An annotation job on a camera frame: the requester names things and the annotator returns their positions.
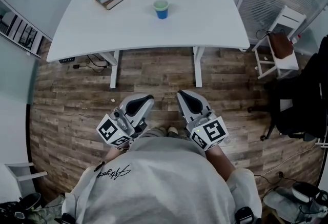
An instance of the brown bag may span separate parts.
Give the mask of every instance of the brown bag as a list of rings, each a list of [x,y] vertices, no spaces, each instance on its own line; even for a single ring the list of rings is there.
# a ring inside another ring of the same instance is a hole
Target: brown bag
[[[270,33],[269,40],[272,50],[278,59],[284,59],[293,53],[293,45],[283,32]]]

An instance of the cup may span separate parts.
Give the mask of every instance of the cup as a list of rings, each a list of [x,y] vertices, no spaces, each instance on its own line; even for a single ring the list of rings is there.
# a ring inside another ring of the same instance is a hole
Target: cup
[[[159,19],[168,17],[169,2],[166,0],[157,0],[153,3],[153,7]]]

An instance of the chair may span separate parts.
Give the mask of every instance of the chair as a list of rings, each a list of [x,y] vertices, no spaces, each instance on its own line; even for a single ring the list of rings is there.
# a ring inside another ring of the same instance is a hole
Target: chair
[[[0,164],[0,203],[19,201],[20,197],[35,192],[30,181],[33,178],[47,175],[46,171],[31,174],[29,167],[34,163]]]
[[[289,39],[295,33],[295,31],[300,27],[300,25],[305,20],[305,18],[306,18],[306,16],[304,14],[300,14],[300,13],[290,9],[289,7],[287,7],[285,5],[284,8],[280,11],[278,17],[276,18],[276,20],[271,25],[271,27],[268,31],[272,32],[273,29],[277,26],[277,24],[290,27],[292,30],[287,35],[287,37]],[[272,50],[270,40],[269,40],[269,36],[266,36],[266,38],[268,39],[268,43],[269,43],[270,50],[271,50],[272,57],[273,57],[274,61],[273,62],[271,62],[271,61],[262,61],[262,60],[260,60],[260,58],[258,56],[257,48],[265,40],[265,37],[264,37],[256,44],[256,46],[252,50],[255,53],[255,57],[256,57],[256,61],[257,61],[257,68],[258,68],[258,72],[259,72],[258,79],[261,79],[261,78],[265,77],[266,75],[272,73],[275,70],[277,70],[279,78],[285,77],[288,73],[291,72],[291,70],[298,70],[298,64],[297,64],[297,59],[296,59],[296,56],[295,56],[295,52],[293,52],[291,55],[285,57],[284,59],[278,59],[278,58],[275,57],[275,54]],[[263,73],[261,64],[274,65],[274,67],[272,67],[271,69],[269,69],[269,70],[267,70],[266,72]],[[281,69],[285,69],[285,70],[287,69],[289,71],[287,73],[281,75],[281,71],[280,71]]]
[[[301,74],[297,77],[266,83],[269,91],[268,106],[249,107],[248,111],[265,111],[271,114],[268,139],[276,126],[280,134],[291,138],[324,139],[327,131],[328,96],[328,37],[320,45]]]

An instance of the white desk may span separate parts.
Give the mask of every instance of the white desk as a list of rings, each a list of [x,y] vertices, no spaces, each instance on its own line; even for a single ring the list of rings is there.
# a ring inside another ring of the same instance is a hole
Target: white desk
[[[167,0],[166,19],[157,18],[154,1],[124,0],[107,11],[95,0],[72,0],[47,61],[100,53],[113,65],[110,87],[115,88],[120,50],[192,46],[196,86],[201,87],[200,59],[205,47],[243,50],[250,46],[233,0]]]

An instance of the wooden floor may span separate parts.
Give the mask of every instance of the wooden floor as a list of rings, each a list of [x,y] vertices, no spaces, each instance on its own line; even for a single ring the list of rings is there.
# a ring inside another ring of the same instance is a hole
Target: wooden floor
[[[109,146],[95,129],[102,117],[126,96],[135,92],[152,94],[155,105],[149,125],[173,125],[182,132],[185,122],[176,102],[179,89],[202,94],[216,114],[222,115],[230,136],[221,146],[237,167],[248,168],[260,175],[270,171],[265,177],[271,182],[278,180],[278,171],[283,171],[286,177],[316,183],[323,151],[316,146],[298,154],[311,148],[314,142],[279,136],[276,130],[270,139],[260,141],[270,117],[261,112],[249,114],[247,107],[267,103],[263,84],[270,78],[257,80],[253,53],[207,49],[201,64],[203,87],[195,88],[191,48],[124,51],[117,88],[110,90],[110,68],[102,73],[89,67],[72,68],[76,62],[85,66],[85,57],[78,57],[69,64],[49,64],[46,62],[49,47],[50,42],[45,41],[30,120],[33,162],[36,170],[48,171],[48,176],[38,180],[46,200],[54,199],[60,192],[69,192],[86,167],[102,161]],[[270,59],[269,55],[260,54],[261,59],[265,56]],[[304,67],[309,58],[297,57],[300,66]],[[256,182],[261,196],[274,187],[260,177]],[[280,182],[282,186],[292,183],[290,180]]]

